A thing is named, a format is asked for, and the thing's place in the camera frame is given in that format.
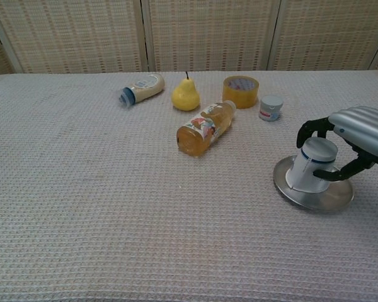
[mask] juice bottle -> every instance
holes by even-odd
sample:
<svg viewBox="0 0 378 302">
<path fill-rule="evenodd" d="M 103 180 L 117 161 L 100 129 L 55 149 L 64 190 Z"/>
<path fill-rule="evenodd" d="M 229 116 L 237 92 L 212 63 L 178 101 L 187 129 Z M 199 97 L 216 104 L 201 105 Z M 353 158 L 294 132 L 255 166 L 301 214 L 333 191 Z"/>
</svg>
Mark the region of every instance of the juice bottle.
<svg viewBox="0 0 378 302">
<path fill-rule="evenodd" d="M 191 156 L 202 155 L 231 125 L 235 110 L 234 102 L 224 101 L 195 115 L 176 132 L 179 149 Z"/>
</svg>

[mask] white bottle cap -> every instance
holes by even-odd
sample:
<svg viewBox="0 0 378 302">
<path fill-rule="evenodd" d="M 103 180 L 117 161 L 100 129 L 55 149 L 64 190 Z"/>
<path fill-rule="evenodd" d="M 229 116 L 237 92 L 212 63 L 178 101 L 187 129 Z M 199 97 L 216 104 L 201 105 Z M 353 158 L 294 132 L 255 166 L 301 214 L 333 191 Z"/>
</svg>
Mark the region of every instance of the white bottle cap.
<svg viewBox="0 0 378 302">
<path fill-rule="evenodd" d="M 336 159 L 338 147 L 323 137 L 310 137 L 303 144 L 301 152 L 307 159 L 312 158 L 312 161 L 324 164 Z"/>
<path fill-rule="evenodd" d="M 224 101 L 223 103 L 226 103 L 231 106 L 232 110 L 235 112 L 237 110 L 237 106 L 235 106 L 235 103 L 233 101 L 230 101 L 229 99 L 227 101 Z"/>
</svg>

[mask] small jar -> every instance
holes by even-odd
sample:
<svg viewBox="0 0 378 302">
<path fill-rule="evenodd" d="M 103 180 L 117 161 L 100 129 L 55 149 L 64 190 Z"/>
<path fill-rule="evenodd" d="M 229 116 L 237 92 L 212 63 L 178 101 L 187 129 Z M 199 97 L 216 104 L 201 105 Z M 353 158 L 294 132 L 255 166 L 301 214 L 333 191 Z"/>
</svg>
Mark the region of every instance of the small jar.
<svg viewBox="0 0 378 302">
<path fill-rule="evenodd" d="M 265 121 L 275 121 L 282 106 L 283 99 L 280 96 L 264 96 L 260 101 L 259 117 Z"/>
</svg>

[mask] table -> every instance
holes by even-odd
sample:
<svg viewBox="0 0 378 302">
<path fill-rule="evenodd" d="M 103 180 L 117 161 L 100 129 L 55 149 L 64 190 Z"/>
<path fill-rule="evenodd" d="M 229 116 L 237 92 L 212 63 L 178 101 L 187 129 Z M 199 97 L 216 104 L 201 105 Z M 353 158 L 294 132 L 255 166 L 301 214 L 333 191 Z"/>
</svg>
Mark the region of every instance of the table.
<svg viewBox="0 0 378 302">
<path fill-rule="evenodd" d="M 0 301 L 378 301 L 378 165 L 334 215 L 272 180 L 303 122 L 378 108 L 378 71 L 191 72 L 202 106 L 236 74 L 282 116 L 238 110 L 201 158 L 176 146 L 195 114 L 171 105 L 183 72 L 127 111 L 116 91 L 142 74 L 1 76 Z M 355 158 L 328 138 L 337 166 Z"/>
</svg>

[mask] white cup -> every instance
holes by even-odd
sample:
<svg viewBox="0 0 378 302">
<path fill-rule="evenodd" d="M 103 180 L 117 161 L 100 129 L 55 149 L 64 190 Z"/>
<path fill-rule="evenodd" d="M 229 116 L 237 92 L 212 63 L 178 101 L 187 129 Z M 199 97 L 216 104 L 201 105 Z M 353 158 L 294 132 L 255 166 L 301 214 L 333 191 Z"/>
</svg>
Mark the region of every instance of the white cup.
<svg viewBox="0 0 378 302">
<path fill-rule="evenodd" d="M 264 96 L 260 101 L 259 117 L 265 121 L 275 121 L 282 106 L 283 99 L 280 96 Z"/>
<path fill-rule="evenodd" d="M 293 166 L 285 175 L 285 180 L 291 189 L 320 193 L 325 191 L 330 182 L 313 175 L 315 170 L 332 171 L 338 148 L 330 140 L 321 137 L 308 138 Z"/>
</svg>

